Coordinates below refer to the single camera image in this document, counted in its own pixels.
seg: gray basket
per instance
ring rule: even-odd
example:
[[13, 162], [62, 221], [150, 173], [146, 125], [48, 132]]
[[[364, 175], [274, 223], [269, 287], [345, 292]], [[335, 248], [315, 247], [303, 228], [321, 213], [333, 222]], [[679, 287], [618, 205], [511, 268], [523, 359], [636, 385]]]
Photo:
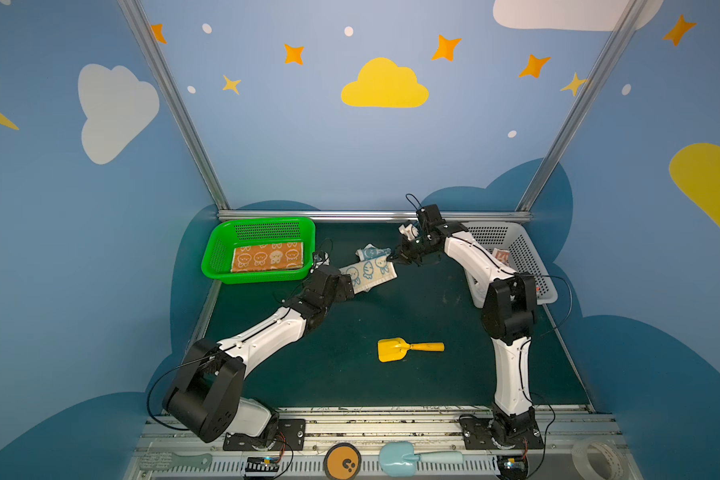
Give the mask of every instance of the gray basket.
[[[528, 237], [528, 232], [521, 225], [511, 222], [465, 222], [464, 226], [488, 252], [491, 252], [494, 248], [508, 250], [510, 252], [509, 266], [518, 272], [528, 272], [532, 275], [548, 275], [547, 268], [541, 261], [536, 247]], [[479, 285], [466, 270], [464, 273], [467, 275], [472, 302], [477, 308], [483, 308], [488, 286]], [[554, 288], [551, 278], [537, 276], [536, 285], [539, 287], [536, 300], [540, 305], [557, 300], [557, 290]]]

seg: dark green table surface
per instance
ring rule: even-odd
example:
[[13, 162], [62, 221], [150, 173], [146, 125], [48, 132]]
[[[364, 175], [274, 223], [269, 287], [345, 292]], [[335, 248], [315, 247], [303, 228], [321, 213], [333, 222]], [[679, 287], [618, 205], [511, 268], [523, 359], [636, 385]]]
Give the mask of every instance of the dark green table surface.
[[[317, 244], [333, 240], [331, 264], [358, 262], [366, 244], [394, 246], [393, 224], [317, 224]], [[426, 266], [395, 266], [398, 278], [336, 303], [324, 323], [283, 347], [246, 378], [243, 395], [272, 406], [490, 405], [496, 388], [494, 350], [480, 324], [464, 269], [442, 255]], [[206, 338], [234, 336], [278, 308], [298, 282], [224, 285]], [[559, 301], [567, 297], [560, 295]], [[530, 344], [530, 389], [553, 404], [586, 404], [586, 394], [539, 308]], [[443, 342], [445, 351], [409, 352], [381, 363], [376, 342]]]

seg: green plastic basket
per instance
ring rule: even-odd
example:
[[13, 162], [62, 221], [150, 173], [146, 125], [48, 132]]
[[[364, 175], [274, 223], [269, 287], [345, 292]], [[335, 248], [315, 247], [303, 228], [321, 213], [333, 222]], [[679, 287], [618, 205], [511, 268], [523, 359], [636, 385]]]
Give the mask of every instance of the green plastic basket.
[[[232, 256], [238, 246], [304, 243], [304, 267], [298, 270], [272, 270], [233, 274]], [[202, 272], [227, 285], [234, 283], [282, 282], [301, 280], [312, 268], [315, 251], [315, 224], [303, 216], [290, 218], [259, 218], [231, 220], [213, 229], [206, 253], [202, 256]]]

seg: light blue toy shovel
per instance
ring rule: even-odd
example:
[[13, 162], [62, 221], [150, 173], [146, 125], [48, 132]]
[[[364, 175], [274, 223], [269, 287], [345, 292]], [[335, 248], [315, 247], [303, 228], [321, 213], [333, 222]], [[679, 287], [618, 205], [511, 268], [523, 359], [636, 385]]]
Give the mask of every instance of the light blue toy shovel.
[[464, 463], [461, 452], [413, 453], [410, 442], [390, 442], [378, 454], [378, 463], [390, 477], [412, 477], [416, 462]]

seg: yellow shovel handle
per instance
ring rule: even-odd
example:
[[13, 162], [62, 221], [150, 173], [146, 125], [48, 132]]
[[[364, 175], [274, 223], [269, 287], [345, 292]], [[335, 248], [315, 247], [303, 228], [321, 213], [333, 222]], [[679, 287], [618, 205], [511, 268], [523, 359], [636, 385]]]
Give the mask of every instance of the yellow shovel handle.
[[445, 351], [445, 345], [441, 342], [436, 343], [413, 343], [411, 350], [423, 350], [426, 352], [442, 352]]

